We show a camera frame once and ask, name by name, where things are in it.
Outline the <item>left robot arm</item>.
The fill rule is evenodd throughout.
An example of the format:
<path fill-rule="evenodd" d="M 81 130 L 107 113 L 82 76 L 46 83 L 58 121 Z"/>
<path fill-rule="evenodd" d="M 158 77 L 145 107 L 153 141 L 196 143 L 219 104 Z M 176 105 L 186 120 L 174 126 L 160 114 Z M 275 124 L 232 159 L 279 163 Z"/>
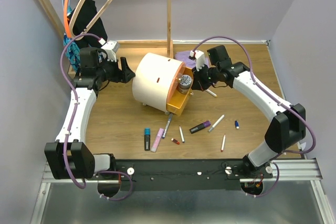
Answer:
<path fill-rule="evenodd" d="M 64 124 L 45 156 L 55 179 L 104 179 L 116 175 L 112 154 L 92 154 L 85 145 L 89 116 L 104 82 L 128 83 L 134 78 L 125 57 L 117 58 L 118 43 L 80 49 L 80 67 L 71 81 L 71 97 Z"/>

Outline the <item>white round drawer organizer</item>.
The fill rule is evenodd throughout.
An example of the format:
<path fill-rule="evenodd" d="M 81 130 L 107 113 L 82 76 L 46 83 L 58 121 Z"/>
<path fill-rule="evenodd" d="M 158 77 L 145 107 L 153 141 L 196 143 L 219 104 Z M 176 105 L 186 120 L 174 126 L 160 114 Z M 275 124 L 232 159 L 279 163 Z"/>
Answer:
<path fill-rule="evenodd" d="M 136 101 L 166 111 L 166 99 L 171 83 L 169 62 L 172 58 L 147 53 L 140 61 L 132 81 L 132 93 Z"/>

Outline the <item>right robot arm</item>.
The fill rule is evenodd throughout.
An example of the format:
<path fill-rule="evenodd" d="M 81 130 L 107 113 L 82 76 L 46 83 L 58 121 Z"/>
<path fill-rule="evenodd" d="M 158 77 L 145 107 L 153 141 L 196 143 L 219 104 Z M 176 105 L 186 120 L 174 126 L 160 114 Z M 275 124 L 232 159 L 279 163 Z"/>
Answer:
<path fill-rule="evenodd" d="M 233 63 L 225 46 L 216 46 L 206 53 L 190 51 L 189 59 L 196 63 L 192 69 L 193 90 L 204 91 L 223 82 L 247 97 L 270 122 L 262 143 L 234 168 L 238 175 L 255 177 L 262 166 L 305 137 L 306 127 L 302 122 L 305 108 L 277 96 L 244 63 Z"/>

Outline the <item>round blue patterned tin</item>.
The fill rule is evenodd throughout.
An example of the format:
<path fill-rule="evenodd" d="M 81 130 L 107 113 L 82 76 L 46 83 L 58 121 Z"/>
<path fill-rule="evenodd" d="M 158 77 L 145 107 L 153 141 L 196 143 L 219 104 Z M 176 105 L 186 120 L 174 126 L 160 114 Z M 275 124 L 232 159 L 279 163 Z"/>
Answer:
<path fill-rule="evenodd" d="M 192 85 L 192 81 L 193 80 L 192 80 L 191 76 L 189 76 L 187 74 L 182 75 L 181 78 L 180 78 L 180 80 L 179 80 L 178 91 L 181 94 L 187 94 L 189 88 Z"/>

